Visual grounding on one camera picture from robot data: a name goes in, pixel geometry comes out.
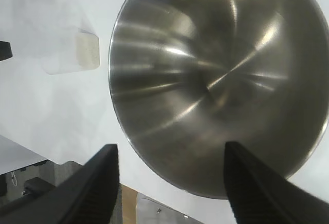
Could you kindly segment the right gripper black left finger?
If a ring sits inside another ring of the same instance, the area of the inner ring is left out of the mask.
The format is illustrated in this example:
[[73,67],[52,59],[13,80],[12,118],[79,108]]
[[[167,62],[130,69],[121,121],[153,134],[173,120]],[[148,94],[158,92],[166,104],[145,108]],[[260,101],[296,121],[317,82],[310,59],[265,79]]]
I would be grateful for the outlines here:
[[58,186],[35,177],[1,207],[1,223],[109,223],[119,191],[118,147],[107,144]]

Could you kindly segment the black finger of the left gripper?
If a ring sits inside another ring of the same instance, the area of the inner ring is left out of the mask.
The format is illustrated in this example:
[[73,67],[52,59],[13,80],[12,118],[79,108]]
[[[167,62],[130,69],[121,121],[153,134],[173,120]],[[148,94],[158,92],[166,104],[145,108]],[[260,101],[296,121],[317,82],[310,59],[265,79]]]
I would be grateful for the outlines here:
[[0,41],[0,61],[13,57],[11,45],[9,42]]

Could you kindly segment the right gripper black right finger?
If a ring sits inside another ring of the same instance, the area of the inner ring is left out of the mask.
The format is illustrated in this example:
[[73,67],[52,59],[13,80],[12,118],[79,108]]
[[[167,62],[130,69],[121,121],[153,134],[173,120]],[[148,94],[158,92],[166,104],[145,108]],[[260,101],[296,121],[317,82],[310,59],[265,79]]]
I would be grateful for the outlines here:
[[237,223],[328,223],[328,203],[287,181],[238,142],[227,142],[223,178]]

